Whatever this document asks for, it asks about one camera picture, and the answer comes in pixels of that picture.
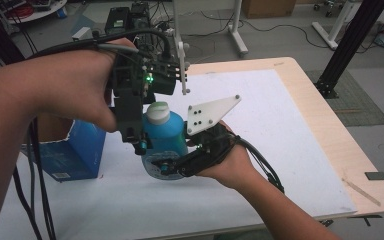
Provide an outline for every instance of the mat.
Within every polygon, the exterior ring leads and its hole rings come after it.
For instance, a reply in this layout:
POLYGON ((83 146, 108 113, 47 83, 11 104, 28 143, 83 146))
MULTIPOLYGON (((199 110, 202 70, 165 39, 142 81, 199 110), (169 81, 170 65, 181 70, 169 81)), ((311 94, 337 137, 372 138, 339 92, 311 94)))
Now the mat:
MULTIPOLYGON (((323 71, 306 71, 312 82, 317 82, 323 71)), ((360 87, 348 71, 339 78, 334 89, 336 99, 326 99, 344 126, 384 125, 384 113, 360 87)))

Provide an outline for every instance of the white tabletop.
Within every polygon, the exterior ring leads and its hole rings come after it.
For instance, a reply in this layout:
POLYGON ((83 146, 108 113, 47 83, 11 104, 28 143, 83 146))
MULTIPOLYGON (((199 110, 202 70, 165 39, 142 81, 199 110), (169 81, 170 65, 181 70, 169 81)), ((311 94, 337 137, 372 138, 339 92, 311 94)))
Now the white tabletop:
MULTIPOLYGON (((242 102, 224 119, 260 150, 280 176, 286 195, 310 215, 331 218, 356 211, 275 70, 189 77, 187 96, 179 85, 174 96, 157 99, 166 100, 184 119, 189 105, 241 95, 242 102)), ((26 159, 20 158, 18 165, 27 188, 26 159)), ((262 226, 238 193, 212 179, 150 177, 119 133, 107 135, 98 179, 46 181, 58 239, 168 238, 262 226)), ((43 216, 37 212, 44 233, 43 216)), ((30 229, 11 185, 0 215, 0 239, 32 239, 30 229)))

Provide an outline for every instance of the plastic bottle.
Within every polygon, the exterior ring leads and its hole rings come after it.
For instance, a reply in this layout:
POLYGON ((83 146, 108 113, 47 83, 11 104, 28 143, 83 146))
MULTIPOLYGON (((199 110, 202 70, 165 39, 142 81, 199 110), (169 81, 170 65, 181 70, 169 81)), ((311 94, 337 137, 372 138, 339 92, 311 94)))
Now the plastic bottle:
POLYGON ((188 149, 183 134, 183 119, 170 111, 166 102, 154 102, 143 117, 145 132, 151 140, 152 148, 147 149, 142 156, 142 163, 148 174, 162 180, 177 180, 182 178, 179 174, 164 176, 161 170, 152 164, 161 159, 177 159, 186 155, 188 149))

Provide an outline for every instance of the bottle cap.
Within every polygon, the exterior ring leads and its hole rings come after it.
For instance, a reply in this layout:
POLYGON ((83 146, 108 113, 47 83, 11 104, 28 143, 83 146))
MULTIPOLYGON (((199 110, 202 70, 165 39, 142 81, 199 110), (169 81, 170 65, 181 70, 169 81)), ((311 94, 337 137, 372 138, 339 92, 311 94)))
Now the bottle cap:
POLYGON ((164 124, 170 119, 170 108, 166 102, 154 102, 146 110, 146 117, 152 124, 164 124))

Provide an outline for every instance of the cardboard box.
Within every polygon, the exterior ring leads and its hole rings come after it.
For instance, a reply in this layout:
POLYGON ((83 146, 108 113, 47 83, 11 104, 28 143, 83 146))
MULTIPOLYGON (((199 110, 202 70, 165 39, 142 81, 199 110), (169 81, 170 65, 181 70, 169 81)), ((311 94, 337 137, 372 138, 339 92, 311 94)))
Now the cardboard box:
MULTIPOLYGON (((59 182, 98 176, 105 131, 91 123, 51 115, 39 116, 38 126, 40 156, 46 173, 59 182)), ((27 156, 25 144, 21 152, 27 156)))
POLYGON ((247 18, 290 16, 296 0, 242 0, 242 11, 247 18))

